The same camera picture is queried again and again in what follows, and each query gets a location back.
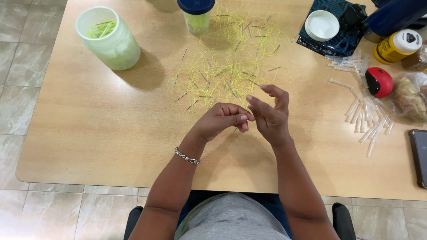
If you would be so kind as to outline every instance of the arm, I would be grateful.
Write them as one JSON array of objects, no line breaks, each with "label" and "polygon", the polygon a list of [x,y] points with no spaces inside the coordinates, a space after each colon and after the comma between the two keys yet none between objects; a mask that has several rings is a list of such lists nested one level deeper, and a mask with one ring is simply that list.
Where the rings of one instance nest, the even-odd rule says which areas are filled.
[{"label": "arm", "polygon": [[277,160],[280,202],[296,240],[339,240],[325,205],[302,163],[288,130],[289,94],[274,85],[262,90],[275,97],[275,107],[248,95],[257,128],[270,142]]},{"label": "arm", "polygon": [[[193,126],[179,145],[189,158],[200,159],[207,142],[230,126],[248,130],[255,118],[235,104],[217,103]],[[181,210],[188,199],[197,164],[174,155],[154,182],[129,240],[170,240],[175,236]]]}]

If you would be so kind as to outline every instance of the person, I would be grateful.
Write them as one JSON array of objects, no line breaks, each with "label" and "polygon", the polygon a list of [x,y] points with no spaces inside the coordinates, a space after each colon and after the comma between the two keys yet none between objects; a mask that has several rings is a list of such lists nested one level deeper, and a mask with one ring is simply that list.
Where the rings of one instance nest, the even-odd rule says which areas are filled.
[{"label": "person", "polygon": [[[238,105],[217,103],[195,123],[175,150],[192,160],[172,157],[129,240],[339,240],[289,134],[289,94],[274,85],[261,89],[275,98],[275,107],[247,95],[253,115]],[[278,195],[191,190],[205,145],[231,126],[248,131],[248,121],[256,121],[276,156]]]}]

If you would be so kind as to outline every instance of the red and black pencil sharpener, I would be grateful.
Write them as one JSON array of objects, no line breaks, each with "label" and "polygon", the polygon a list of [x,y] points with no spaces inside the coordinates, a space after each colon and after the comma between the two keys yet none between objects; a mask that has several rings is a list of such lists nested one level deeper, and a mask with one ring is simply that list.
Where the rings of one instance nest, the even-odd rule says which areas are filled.
[{"label": "red and black pencil sharpener", "polygon": [[378,98],[386,97],[392,93],[393,78],[388,72],[379,67],[371,67],[366,70],[366,81],[369,92]]}]

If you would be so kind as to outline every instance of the yellow container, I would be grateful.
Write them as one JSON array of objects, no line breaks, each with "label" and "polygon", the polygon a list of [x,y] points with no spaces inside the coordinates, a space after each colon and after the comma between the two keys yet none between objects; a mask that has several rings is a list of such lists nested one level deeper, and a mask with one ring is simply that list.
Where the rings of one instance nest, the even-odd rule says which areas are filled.
[{"label": "yellow container", "polygon": [[381,63],[392,64],[415,53],[422,42],[416,31],[404,29],[378,43],[374,47],[374,56]]}]

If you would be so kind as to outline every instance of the marble floor tile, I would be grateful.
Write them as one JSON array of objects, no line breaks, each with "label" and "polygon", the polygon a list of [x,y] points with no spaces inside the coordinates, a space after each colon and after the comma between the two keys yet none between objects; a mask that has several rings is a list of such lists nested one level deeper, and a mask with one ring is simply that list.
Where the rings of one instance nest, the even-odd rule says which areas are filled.
[{"label": "marble floor tile", "polygon": [[138,188],[85,185],[83,193],[138,196]]},{"label": "marble floor tile", "polygon": [[404,208],[427,208],[427,201],[403,200]]},{"label": "marble floor tile", "polygon": [[4,86],[0,97],[0,134],[25,135],[40,88]]},{"label": "marble floor tile", "polygon": [[405,208],[406,225],[410,240],[427,239],[427,209]]},{"label": "marble floor tile", "polygon": [[65,7],[67,0],[32,0],[32,4]]},{"label": "marble floor tile", "polygon": [[32,0],[0,0],[0,3],[31,4]]},{"label": "marble floor tile", "polygon": [[138,190],[138,196],[141,196],[141,197],[148,196],[148,193],[150,192],[150,189],[151,188],[149,188],[149,187],[140,187],[139,190]]},{"label": "marble floor tile", "polygon": [[19,224],[18,239],[74,239],[81,202],[81,193],[29,191]]},{"label": "marble floor tile", "polygon": [[18,42],[30,5],[0,3],[0,41]]},{"label": "marble floor tile", "polygon": [[53,45],[19,43],[6,85],[41,87]]},{"label": "marble floor tile", "polygon": [[30,191],[60,192],[60,193],[83,193],[84,185],[76,184],[54,184],[54,183],[30,183]]},{"label": "marble floor tile", "polygon": [[15,176],[25,136],[0,135],[0,189],[28,190],[28,183]]},{"label": "marble floor tile", "polygon": [[0,85],[4,85],[17,43],[0,42]]},{"label": "marble floor tile", "polygon": [[147,197],[138,197],[138,202],[136,205],[144,207],[146,202],[147,202]]},{"label": "marble floor tile", "polygon": [[[351,216],[351,220],[353,222],[353,226],[354,226],[354,215],[353,215],[353,206],[351,205],[346,205],[348,212],[350,213]],[[330,204],[325,204],[325,208],[326,208],[326,213],[328,214],[329,220],[332,223],[333,219],[332,219],[332,205]]]},{"label": "marble floor tile", "polygon": [[393,199],[375,199],[375,198],[351,198],[353,206],[370,206],[370,207],[393,207],[402,208],[402,200]]},{"label": "marble floor tile", "polygon": [[0,190],[0,239],[15,237],[26,194],[27,191]]},{"label": "marble floor tile", "polygon": [[83,194],[75,240],[123,239],[137,196]]},{"label": "marble floor tile", "polygon": [[356,236],[366,240],[409,240],[403,208],[353,206]]},{"label": "marble floor tile", "polygon": [[351,198],[349,197],[331,197],[331,196],[322,196],[324,204],[333,205],[336,202],[339,202],[344,205],[351,205]]},{"label": "marble floor tile", "polygon": [[19,42],[55,43],[65,7],[31,5]]}]

